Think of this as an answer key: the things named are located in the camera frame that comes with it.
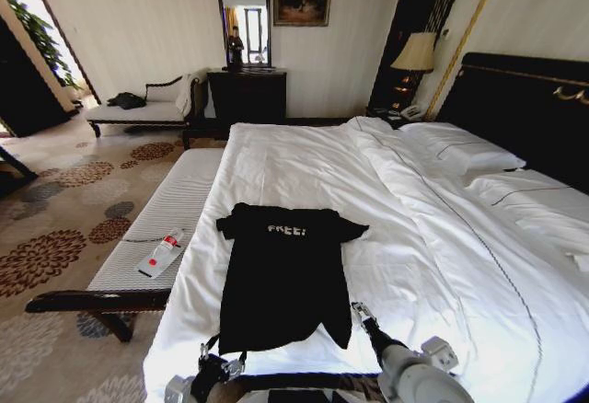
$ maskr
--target black wooden dresser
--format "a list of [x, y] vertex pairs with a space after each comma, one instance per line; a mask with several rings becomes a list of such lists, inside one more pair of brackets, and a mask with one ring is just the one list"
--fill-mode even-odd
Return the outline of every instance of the black wooden dresser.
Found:
[[235, 122], [282, 124], [286, 117], [286, 71], [209, 72], [216, 118]]

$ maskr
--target carpet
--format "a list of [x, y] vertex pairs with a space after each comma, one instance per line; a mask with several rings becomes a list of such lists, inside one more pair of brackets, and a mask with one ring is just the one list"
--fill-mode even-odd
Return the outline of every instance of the carpet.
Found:
[[[161, 313], [134, 318], [120, 343], [85, 313], [24, 313], [53, 290], [84, 290], [183, 152], [180, 131], [95, 138], [78, 115], [0, 144], [39, 177], [0, 200], [0, 401], [133, 403]], [[192, 147], [225, 142], [193, 140]]]

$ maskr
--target white bed sheet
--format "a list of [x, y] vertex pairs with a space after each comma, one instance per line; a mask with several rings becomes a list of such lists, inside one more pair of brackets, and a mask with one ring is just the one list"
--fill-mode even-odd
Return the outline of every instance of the white bed sheet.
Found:
[[[589, 377], [586, 279], [468, 196], [382, 121], [235, 125], [144, 362], [147, 401], [163, 401], [174, 374], [194, 375], [200, 344], [218, 331], [233, 242], [214, 221], [237, 202], [332, 208], [370, 225], [342, 246], [351, 300], [366, 302], [385, 332], [414, 349], [432, 335], [448, 340], [475, 401], [571, 396]], [[251, 315], [271, 318], [255, 304]], [[379, 368], [357, 324], [348, 350], [319, 327], [307, 340], [248, 354], [247, 374], [296, 372]]]

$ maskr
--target printed text on t-shirt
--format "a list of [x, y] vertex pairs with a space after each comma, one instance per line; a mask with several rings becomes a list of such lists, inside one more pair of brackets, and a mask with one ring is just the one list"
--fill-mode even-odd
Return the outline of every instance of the printed text on t-shirt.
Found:
[[287, 236], [304, 236], [306, 229], [297, 228], [296, 226], [286, 225], [268, 225], [269, 233], [282, 233]]

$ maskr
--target white cushioned bench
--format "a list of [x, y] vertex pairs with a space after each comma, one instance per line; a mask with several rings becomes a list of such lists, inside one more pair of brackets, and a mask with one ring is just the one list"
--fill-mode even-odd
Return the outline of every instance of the white cushioned bench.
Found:
[[180, 246], [185, 248], [189, 244], [222, 155], [222, 148], [184, 152], [87, 289], [40, 294], [31, 299], [26, 311], [87, 311], [120, 341], [129, 341], [133, 332], [113, 313], [164, 309], [181, 256], [155, 279], [140, 274], [135, 266], [174, 227], [184, 230]]
[[184, 85], [182, 76], [179, 76], [167, 83], [146, 84], [144, 107], [124, 110], [118, 106], [101, 104], [84, 116], [97, 138], [100, 136], [99, 124], [190, 127], [204, 118], [204, 108], [209, 98], [207, 71], [202, 69], [186, 75], [191, 81], [188, 83], [190, 94], [186, 94], [190, 98], [190, 106], [187, 106], [185, 115], [175, 102]]

